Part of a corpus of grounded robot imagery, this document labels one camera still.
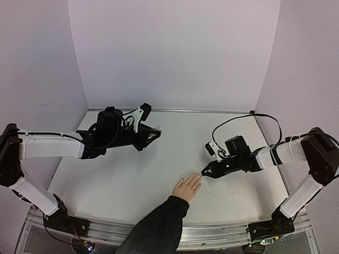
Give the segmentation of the clear nail polish bottle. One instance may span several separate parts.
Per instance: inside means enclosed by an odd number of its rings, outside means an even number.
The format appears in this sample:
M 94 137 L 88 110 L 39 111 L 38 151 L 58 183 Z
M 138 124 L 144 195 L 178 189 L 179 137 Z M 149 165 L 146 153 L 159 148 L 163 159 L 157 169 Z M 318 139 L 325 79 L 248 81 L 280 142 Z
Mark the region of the clear nail polish bottle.
M 155 129 L 156 129 L 157 131 L 162 132 L 161 127 L 160 127 L 159 125 L 157 125 L 157 126 L 155 127 Z

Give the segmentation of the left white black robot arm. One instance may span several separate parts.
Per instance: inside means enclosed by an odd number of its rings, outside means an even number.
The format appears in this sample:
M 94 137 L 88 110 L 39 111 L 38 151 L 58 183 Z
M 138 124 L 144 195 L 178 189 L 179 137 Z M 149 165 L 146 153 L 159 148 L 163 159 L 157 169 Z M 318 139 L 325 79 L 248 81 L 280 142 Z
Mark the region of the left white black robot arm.
M 46 228 L 85 237 L 89 220 L 70 216 L 61 198 L 32 180 L 22 170 L 21 161 L 45 157 L 95 159 L 110 148 L 124 146 L 142 151 L 161 135 L 158 127 L 144 124 L 150 112 L 151 106 L 147 103 L 128 113 L 106 107 L 88 130 L 77 130 L 73 134 L 31 132 L 10 123 L 1 135 L 1 186 L 38 208 L 44 215 Z

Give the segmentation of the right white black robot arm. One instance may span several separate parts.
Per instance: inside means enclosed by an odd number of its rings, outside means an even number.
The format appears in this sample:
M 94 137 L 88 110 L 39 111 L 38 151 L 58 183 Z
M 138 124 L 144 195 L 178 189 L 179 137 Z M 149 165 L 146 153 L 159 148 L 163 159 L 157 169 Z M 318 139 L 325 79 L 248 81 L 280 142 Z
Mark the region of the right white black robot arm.
M 228 154 L 214 141 L 206 144 L 215 160 L 202 175 L 217 179 L 238 171 L 255 173 L 273 167 L 303 163 L 308 171 L 295 190 L 273 211 L 266 221 L 250 223 L 246 231 L 251 243 L 265 242 L 294 232 L 298 213 L 327 185 L 338 178 L 338 141 L 321 128 L 294 135 L 277 144 L 250 150 L 238 135 L 225 142 Z

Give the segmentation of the black sleeved forearm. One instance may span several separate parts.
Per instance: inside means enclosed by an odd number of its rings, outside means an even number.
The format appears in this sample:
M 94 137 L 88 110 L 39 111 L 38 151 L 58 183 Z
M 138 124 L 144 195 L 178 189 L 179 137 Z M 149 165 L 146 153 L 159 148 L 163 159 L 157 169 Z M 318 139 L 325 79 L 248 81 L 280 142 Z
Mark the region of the black sleeved forearm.
M 175 253 L 188 209 L 187 201 L 170 196 L 136 224 L 116 253 Z

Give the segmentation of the person's bare hand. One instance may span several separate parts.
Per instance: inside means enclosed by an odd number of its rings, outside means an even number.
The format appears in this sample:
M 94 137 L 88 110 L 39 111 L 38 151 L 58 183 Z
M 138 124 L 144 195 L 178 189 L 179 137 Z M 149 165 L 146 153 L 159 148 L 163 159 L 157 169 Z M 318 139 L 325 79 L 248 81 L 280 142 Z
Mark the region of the person's bare hand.
M 201 188 L 201 176 L 191 174 L 187 179 L 182 178 L 174 187 L 172 196 L 178 197 L 188 203 L 196 196 Z

